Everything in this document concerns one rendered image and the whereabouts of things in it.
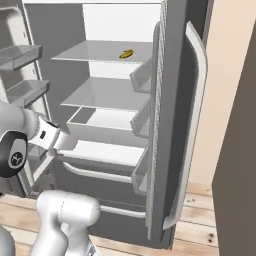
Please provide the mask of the dark brown cabinet panel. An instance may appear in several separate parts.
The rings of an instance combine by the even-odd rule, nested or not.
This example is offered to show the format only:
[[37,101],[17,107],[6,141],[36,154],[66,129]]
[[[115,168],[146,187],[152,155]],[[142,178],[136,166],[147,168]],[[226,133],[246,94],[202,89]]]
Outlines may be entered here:
[[212,190],[219,256],[256,256],[256,28],[247,50]]

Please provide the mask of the white fridge crisper drawer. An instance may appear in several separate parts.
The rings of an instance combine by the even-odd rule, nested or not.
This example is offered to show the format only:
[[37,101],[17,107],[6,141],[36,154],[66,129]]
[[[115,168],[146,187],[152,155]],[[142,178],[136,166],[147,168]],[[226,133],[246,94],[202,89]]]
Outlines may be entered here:
[[81,107],[68,121],[80,140],[144,148],[146,138],[134,135],[130,121],[135,111]]
[[139,147],[122,146],[79,140],[73,150],[59,150],[64,157],[91,160],[95,162],[135,166],[144,149]]

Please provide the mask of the yellow banana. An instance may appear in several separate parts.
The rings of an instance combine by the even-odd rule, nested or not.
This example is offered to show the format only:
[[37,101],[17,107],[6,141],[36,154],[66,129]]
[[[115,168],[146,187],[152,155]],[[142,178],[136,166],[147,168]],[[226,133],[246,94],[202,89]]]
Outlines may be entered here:
[[134,51],[133,51],[132,49],[124,50],[124,51],[120,54],[119,58],[120,58],[120,59],[128,58],[128,57],[132,56],[133,53],[134,53]]

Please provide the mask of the clear fridge door bin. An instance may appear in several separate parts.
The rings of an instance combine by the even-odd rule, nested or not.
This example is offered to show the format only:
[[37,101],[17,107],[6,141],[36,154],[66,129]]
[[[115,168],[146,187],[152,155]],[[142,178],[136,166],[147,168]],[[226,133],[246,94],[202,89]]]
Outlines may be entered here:
[[0,49],[0,71],[15,71],[42,57],[41,45],[13,45]]
[[7,90],[10,103],[27,107],[49,91],[48,80],[24,80]]
[[148,148],[145,148],[131,175],[134,192],[142,196],[147,194],[148,156]]
[[130,74],[130,80],[135,92],[150,93],[152,76],[152,59],[141,64]]
[[130,121],[135,136],[149,137],[150,124],[150,100],[147,100]]
[[39,146],[30,146],[28,150],[28,163],[33,183],[36,184],[50,168],[55,155]]

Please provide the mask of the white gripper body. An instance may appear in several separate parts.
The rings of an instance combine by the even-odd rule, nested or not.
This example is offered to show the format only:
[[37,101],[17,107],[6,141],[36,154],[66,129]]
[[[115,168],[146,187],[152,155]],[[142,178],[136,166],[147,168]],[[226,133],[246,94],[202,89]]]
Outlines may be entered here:
[[53,148],[56,150],[73,150],[77,143],[78,139],[75,136],[60,130]]

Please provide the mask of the grey freezer drawer front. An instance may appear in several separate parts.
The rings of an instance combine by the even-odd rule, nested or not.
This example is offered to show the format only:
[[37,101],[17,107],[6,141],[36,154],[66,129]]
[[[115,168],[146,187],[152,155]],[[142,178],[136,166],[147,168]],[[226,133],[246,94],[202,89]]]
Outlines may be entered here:
[[[121,208],[131,211],[146,212],[145,207],[99,200],[100,206]],[[90,228],[90,234],[114,241],[146,245],[147,228],[145,218],[133,218],[101,211],[99,220]]]
[[137,195],[129,183],[77,175],[67,170],[59,160],[54,161],[53,172],[58,189],[90,195],[104,201],[138,207],[146,205],[146,197]]

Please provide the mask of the grey glass fridge shelf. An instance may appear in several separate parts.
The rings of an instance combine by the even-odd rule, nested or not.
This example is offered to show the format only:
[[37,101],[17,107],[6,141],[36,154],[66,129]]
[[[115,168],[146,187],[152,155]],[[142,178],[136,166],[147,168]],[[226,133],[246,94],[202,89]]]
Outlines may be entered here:
[[[152,56],[152,42],[85,40],[53,57],[53,60],[143,63]],[[124,50],[132,49],[133,55],[120,59]]]
[[149,94],[135,92],[127,79],[91,77],[62,104],[137,111],[149,98]]

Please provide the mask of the grey fridge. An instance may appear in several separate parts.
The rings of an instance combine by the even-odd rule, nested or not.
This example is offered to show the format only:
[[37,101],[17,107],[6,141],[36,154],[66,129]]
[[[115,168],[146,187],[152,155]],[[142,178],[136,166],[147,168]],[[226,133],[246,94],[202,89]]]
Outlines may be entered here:
[[[33,40],[43,47],[40,69],[51,82],[47,105],[54,122],[69,131],[67,121],[84,106],[62,102],[91,77],[130,80],[145,63],[53,60],[85,41],[152,42],[160,6],[138,0],[38,0],[25,6]],[[55,154],[55,160],[74,167],[131,177],[135,166],[75,159]]]

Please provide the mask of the grey fridge door with bins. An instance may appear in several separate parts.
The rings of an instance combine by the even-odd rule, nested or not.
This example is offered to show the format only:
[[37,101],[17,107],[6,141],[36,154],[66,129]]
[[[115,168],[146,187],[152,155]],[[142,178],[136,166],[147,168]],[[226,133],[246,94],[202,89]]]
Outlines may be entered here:
[[[13,45],[35,45],[31,39],[29,24],[21,0],[0,0],[0,49]],[[15,71],[0,71],[0,100],[10,103],[7,90],[24,80],[44,80],[41,78],[38,60]],[[50,116],[46,94],[25,109]],[[10,178],[0,177],[0,194],[35,198],[52,185],[49,169],[34,184],[29,168],[28,157],[22,170]]]

